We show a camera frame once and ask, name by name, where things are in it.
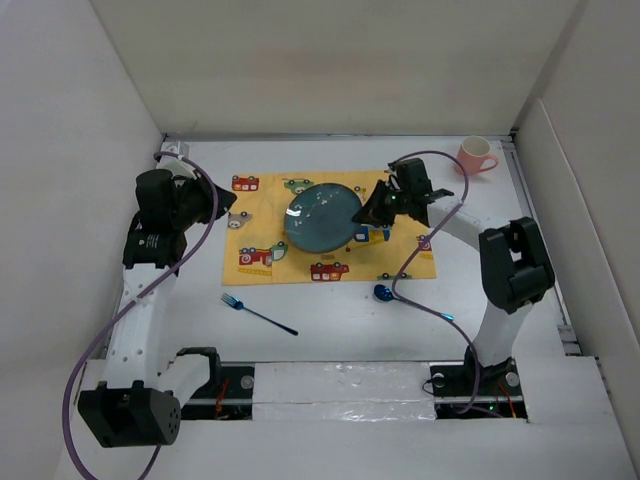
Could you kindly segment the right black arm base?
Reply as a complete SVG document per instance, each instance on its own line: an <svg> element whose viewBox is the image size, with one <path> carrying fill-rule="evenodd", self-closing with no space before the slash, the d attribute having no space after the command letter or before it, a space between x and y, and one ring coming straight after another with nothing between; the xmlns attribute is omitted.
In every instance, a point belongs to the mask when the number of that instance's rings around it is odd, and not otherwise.
<svg viewBox="0 0 640 480"><path fill-rule="evenodd" d="M513 358L484 367L467 349L462 360L430 363L422 390L433 397L437 419L528 418Z"/></svg>

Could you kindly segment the white foam front block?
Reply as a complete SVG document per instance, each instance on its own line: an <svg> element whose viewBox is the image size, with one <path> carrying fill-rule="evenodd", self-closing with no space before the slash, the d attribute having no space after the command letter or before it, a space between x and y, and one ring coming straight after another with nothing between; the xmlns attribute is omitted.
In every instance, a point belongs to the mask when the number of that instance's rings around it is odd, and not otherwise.
<svg viewBox="0 0 640 480"><path fill-rule="evenodd" d="M292 362L255 367L256 421L430 422L421 362Z"/></svg>

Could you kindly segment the yellow cartoon vehicle cloth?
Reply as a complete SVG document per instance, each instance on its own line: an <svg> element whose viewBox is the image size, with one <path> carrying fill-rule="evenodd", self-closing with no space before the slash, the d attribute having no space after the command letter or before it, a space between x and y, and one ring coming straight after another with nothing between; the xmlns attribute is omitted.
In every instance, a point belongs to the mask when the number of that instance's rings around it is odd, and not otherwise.
<svg viewBox="0 0 640 480"><path fill-rule="evenodd" d="M382 170L234 174L236 194L227 217L223 283L248 286L339 281L387 281L396 278L415 249L420 252L403 270L403 279L434 279L434 254L422 246L427 228L405 216L391 227L360 227L355 236L330 253L304 253L288 240L285 211L304 190L320 183L342 184L366 201Z"/></svg>

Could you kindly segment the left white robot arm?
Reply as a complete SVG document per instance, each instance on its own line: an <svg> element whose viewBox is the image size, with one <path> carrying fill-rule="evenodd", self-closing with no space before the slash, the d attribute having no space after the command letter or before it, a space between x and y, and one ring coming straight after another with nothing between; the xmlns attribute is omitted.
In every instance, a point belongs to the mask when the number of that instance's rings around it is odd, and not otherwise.
<svg viewBox="0 0 640 480"><path fill-rule="evenodd" d="M198 393L222 387L222 367L213 347L183 347L168 359L160 352L161 330L179 270L193 251L186 232L210 226L237 197L204 176L167 169L140 174L138 210L123 253L123 315L110 327L105 370L97 387L79 395L78 411L104 448L171 445L181 410Z"/></svg>

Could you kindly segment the teal ceramic plate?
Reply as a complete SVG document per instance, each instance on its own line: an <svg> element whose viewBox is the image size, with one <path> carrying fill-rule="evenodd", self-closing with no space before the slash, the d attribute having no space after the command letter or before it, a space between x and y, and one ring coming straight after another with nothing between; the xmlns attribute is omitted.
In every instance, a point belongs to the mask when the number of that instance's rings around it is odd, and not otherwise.
<svg viewBox="0 0 640 480"><path fill-rule="evenodd" d="M284 231L289 243L305 253L324 254L345 246L360 228L353 220L360 198L337 183L314 185L287 206Z"/></svg>

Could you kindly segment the blue metal spoon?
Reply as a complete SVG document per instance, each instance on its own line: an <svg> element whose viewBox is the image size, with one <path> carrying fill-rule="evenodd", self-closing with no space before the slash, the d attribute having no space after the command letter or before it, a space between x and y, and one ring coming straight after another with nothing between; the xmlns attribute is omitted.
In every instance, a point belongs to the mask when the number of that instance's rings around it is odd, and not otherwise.
<svg viewBox="0 0 640 480"><path fill-rule="evenodd" d="M392 290L389 287L387 287L387 286L385 286L383 284L375 285L374 286L374 290L373 290L373 294L374 294L374 297L377 300L381 301L381 302L390 302L390 301L393 301L393 300L400 301L400 302L402 302L402 303L404 303L406 305L412 306L413 308L417 308L417 309L422 310L422 311L424 311L426 313L434 315L434 316L436 316L438 318L442 318L442 319L444 319L446 321L449 321L449 322L453 322L454 321L454 317L452 315L449 315L449 314L446 314L446 313L443 313L443 312L439 312L439 311L430 309L428 307L420 306L420 305L416 304L415 302L411 303L408 300L400 299L399 297L397 297L397 296L395 296L393 294Z"/></svg>

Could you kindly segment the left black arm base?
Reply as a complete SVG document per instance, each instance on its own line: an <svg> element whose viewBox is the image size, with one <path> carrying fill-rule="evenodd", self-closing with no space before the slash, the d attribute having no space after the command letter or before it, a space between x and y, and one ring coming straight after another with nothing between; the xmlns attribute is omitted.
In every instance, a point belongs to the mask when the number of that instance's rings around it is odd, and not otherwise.
<svg viewBox="0 0 640 480"><path fill-rule="evenodd" d="M200 387L182 407L182 420L251 420L254 386L254 364L223 364L220 382Z"/></svg>

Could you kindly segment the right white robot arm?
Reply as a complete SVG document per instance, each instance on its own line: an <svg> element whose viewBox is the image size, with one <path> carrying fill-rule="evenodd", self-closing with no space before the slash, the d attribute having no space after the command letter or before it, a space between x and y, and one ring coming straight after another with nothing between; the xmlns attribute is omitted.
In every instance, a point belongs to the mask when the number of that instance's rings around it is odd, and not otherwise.
<svg viewBox="0 0 640 480"><path fill-rule="evenodd" d="M478 334L467 348L462 381L473 393L494 387L510 362L513 344L534 304L554 287L555 272L536 221L493 218L465 204L446 189L434 189L419 158L389 164L389 178L378 181L353 220L390 226L398 215L444 231L475 249L487 306Z"/></svg>

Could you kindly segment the pink ceramic mug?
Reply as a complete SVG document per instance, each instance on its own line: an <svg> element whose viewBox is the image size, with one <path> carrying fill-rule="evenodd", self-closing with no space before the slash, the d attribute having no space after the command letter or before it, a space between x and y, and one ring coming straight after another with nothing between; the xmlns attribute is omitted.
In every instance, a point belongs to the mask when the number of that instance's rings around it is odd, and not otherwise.
<svg viewBox="0 0 640 480"><path fill-rule="evenodd" d="M490 142L481 136L465 138L456 158L468 175L490 171L499 164L499 158L491 153Z"/></svg>

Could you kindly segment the blue metal fork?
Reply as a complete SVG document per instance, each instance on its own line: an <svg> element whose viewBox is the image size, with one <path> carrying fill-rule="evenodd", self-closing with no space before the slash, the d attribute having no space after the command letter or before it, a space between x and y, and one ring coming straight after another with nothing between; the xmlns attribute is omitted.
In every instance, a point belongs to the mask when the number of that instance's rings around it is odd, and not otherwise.
<svg viewBox="0 0 640 480"><path fill-rule="evenodd" d="M262 314L256 312L255 310L252 310L252 309L248 308L247 306L244 305L244 303L241 300L233 297L232 295L229 295L227 293L223 293L221 295L221 301L224 304L226 304L227 306L229 306L230 308L232 308L232 309L234 309L236 311L246 311L249 314L254 315L254 316L266 321L267 323L269 323L269 324L271 324L271 325L273 325L273 326L275 326L275 327L287 332L290 335L293 335L293 336L298 336L299 335L299 332L297 330L295 330L293 328L290 328L290 327L288 327L288 326L286 326L286 325L284 325L282 323L279 323L277 321L274 321L274 320L268 318L267 316L262 315Z"/></svg>

